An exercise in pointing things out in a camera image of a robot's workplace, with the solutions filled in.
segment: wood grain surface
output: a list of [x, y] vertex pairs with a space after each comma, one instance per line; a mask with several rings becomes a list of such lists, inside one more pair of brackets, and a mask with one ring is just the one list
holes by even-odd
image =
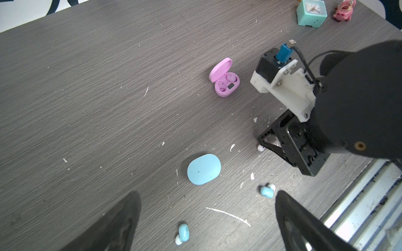
[[[298, 4], [91, 0], [0, 33], [0, 250], [60, 249], [132, 190], [132, 250], [284, 250], [275, 200], [258, 186], [320, 217], [369, 159], [332, 155], [312, 178], [258, 152], [256, 136], [285, 108], [249, 83], [260, 55], [288, 39], [311, 59], [402, 38], [359, 3], [351, 22], [301, 27]], [[329, 16], [337, 4], [326, 1]], [[241, 83], [221, 98], [208, 74], [225, 57]], [[195, 186], [186, 169], [206, 153], [221, 175]], [[178, 248], [182, 221], [191, 237]]]

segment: teal alarm clock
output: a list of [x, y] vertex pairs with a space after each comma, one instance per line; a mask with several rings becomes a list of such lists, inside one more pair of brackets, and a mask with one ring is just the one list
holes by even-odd
[[296, 9], [297, 24], [318, 28], [327, 17], [324, 1], [302, 0]]

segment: blue connector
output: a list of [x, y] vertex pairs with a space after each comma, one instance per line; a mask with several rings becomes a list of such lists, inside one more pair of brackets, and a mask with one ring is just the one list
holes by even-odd
[[294, 40], [289, 40], [289, 42], [287, 42], [286, 44], [283, 44], [281, 46], [281, 49], [279, 50], [278, 54], [275, 56], [276, 59], [281, 63], [286, 63], [293, 53], [293, 49], [291, 47], [294, 44], [296, 44], [296, 41], [294, 41]]

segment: white scratch mark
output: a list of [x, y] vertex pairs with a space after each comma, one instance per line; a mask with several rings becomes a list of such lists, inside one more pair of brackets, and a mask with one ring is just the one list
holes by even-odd
[[78, 179], [81, 179], [81, 178], [86, 177], [86, 176], [88, 176], [88, 174], [87, 174], [87, 175], [85, 175], [85, 176], [82, 176], [82, 177], [79, 177], [79, 178], [73, 179], [73, 180], [78, 180]]
[[227, 214], [227, 215], [229, 215], [229, 216], [232, 216], [232, 217], [234, 217], [234, 218], [236, 218], [236, 219], [238, 219], [238, 220], [240, 220], [240, 221], [246, 223], [249, 227], [251, 227], [251, 225], [247, 222], [247, 220], [240, 219], [240, 218], [237, 217], [236, 215], [232, 215], [232, 214], [227, 213], [227, 212], [225, 212], [225, 211], [221, 211], [221, 210], [214, 209], [214, 208], [208, 208], [208, 207], [206, 207], [206, 209], [213, 210], [213, 211], [215, 211], [215, 212], [220, 212], [220, 213]]
[[147, 87], [147, 90], [145, 91], [144, 97], [145, 97], [145, 95], [147, 95], [148, 89], [149, 89], [149, 86]]
[[158, 22], [163, 27], [163, 25], [157, 19], [155, 19], [155, 21]]

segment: white debris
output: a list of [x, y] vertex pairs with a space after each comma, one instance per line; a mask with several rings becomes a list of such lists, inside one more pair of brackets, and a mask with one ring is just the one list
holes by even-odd
[[147, 95], [148, 89], [149, 89], [149, 86], [147, 87], [147, 90], [145, 91], [144, 97], [145, 97], [145, 95]]
[[232, 216], [232, 217], [234, 217], [234, 218], [236, 218], [236, 219], [238, 219], [238, 220], [240, 220], [240, 221], [242, 221], [242, 222], [246, 223], [246, 224], [247, 224], [249, 227], [251, 227], [251, 225], [250, 225], [250, 224], [247, 222], [247, 220], [240, 219], [240, 218], [239, 218], [239, 217], [237, 217], [236, 215], [232, 215], [232, 214], [227, 213], [227, 212], [225, 212], [225, 211], [221, 211], [221, 210], [214, 209], [214, 208], [208, 208], [208, 207], [206, 207], [206, 209], [209, 209], [209, 210], [214, 210], [215, 212], [220, 212], [220, 213], [227, 214], [227, 215], [229, 215], [229, 216]]

